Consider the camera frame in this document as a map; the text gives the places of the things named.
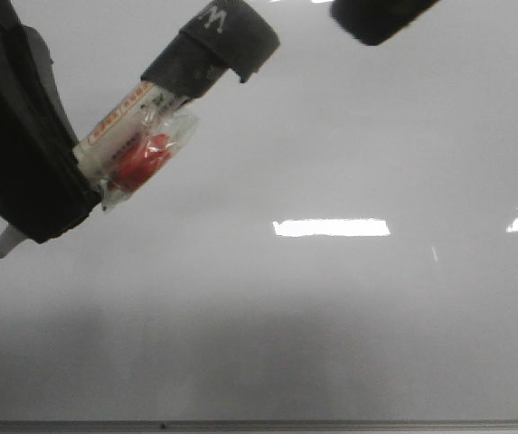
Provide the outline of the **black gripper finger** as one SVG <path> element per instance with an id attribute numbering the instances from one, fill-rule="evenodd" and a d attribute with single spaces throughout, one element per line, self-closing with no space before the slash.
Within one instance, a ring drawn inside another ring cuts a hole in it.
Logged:
<path id="1" fill-rule="evenodd" d="M 78 226 L 99 202 L 77 167 L 77 142 L 45 40 L 0 1 L 0 217 L 38 243 Z"/>

